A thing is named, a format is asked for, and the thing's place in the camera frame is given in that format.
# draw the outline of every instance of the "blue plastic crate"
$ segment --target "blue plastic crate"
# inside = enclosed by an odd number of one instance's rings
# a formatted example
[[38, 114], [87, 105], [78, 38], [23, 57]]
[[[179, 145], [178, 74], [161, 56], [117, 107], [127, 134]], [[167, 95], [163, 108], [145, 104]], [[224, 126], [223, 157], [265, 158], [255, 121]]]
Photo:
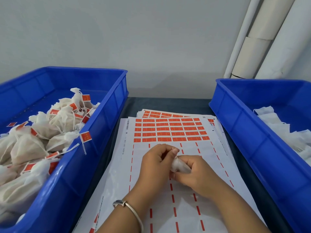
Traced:
[[2, 111], [0, 133], [7, 133], [12, 122], [20, 124], [38, 111], [47, 112], [60, 98], [71, 98], [70, 88], [90, 94], [99, 107], [80, 133], [89, 131], [84, 154], [80, 138], [66, 153], [46, 181], [24, 218], [0, 232], [68, 232], [108, 142], [128, 91], [126, 70], [44, 67], [0, 85]]
[[311, 130], [311, 83], [217, 79], [210, 107], [295, 232], [311, 232], [311, 167], [253, 109], [272, 106], [290, 131]]

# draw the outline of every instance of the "silver bangle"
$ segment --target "silver bangle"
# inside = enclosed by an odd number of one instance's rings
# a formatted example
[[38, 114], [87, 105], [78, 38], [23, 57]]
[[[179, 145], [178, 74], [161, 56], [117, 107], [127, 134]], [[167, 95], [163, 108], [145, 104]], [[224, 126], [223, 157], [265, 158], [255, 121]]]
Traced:
[[135, 217], [138, 220], [138, 223], [140, 225], [140, 232], [144, 231], [144, 226], [143, 226], [142, 221], [140, 220], [137, 212], [126, 201], [116, 200], [112, 205], [113, 205], [113, 207], [116, 207], [117, 205], [121, 205], [122, 207], [128, 206], [128, 208], [134, 213]]

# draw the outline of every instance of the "stack of paper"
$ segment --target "stack of paper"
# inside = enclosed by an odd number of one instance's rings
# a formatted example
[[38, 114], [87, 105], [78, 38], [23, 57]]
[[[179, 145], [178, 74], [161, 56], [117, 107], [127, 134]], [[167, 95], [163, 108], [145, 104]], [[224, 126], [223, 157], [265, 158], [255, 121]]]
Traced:
[[[121, 119], [111, 162], [73, 232], [96, 231], [113, 211], [112, 203], [134, 187], [143, 155], [163, 143], [178, 147], [178, 155], [201, 155], [262, 219], [215, 116], [143, 109], [136, 118]], [[227, 232], [210, 200], [174, 180], [168, 180], [149, 212], [144, 232]]]

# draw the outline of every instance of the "dark table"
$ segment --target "dark table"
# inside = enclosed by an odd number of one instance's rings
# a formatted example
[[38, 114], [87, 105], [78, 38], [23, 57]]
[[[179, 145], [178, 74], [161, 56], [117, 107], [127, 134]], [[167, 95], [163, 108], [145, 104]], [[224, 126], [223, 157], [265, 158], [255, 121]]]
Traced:
[[[74, 223], [70, 232], [75, 227], [79, 217], [81, 216], [88, 200], [90, 199], [93, 191], [95, 190], [99, 180], [101, 179], [105, 169], [107, 168], [112, 152], [115, 147], [115, 141], [117, 138], [120, 118], [136, 117], [136, 113], [142, 109], [168, 111], [172, 113], [184, 113], [184, 114], [210, 114], [214, 115], [213, 111], [209, 107], [208, 103], [211, 100], [207, 99], [176, 99], [176, 98], [139, 98], [129, 97], [124, 105], [124, 108], [120, 114], [120, 117], [112, 131], [108, 144], [103, 152], [99, 165], [95, 171], [91, 184], [84, 196], [81, 207], [74, 219]], [[224, 129], [228, 143], [230, 145], [235, 162], [238, 166], [240, 174], [251, 192], [257, 207], [265, 220], [268, 228], [272, 233], [279, 232], [293, 232], [282, 213], [261, 184], [260, 180], [253, 172], [239, 149], [236, 147], [227, 131]]]

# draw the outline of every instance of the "hand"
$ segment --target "hand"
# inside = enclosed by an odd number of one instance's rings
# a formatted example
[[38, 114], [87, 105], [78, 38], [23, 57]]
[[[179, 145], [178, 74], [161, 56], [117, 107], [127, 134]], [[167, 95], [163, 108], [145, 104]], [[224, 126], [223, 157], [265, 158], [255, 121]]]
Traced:
[[179, 159], [190, 168], [191, 173], [174, 172], [170, 177], [191, 187], [195, 192], [206, 198], [213, 199], [227, 184], [214, 172], [208, 163], [198, 155], [181, 155]]
[[179, 152], [176, 147], [158, 144], [142, 158], [140, 174], [133, 190], [139, 190], [148, 201], [153, 201], [169, 179], [169, 170]]

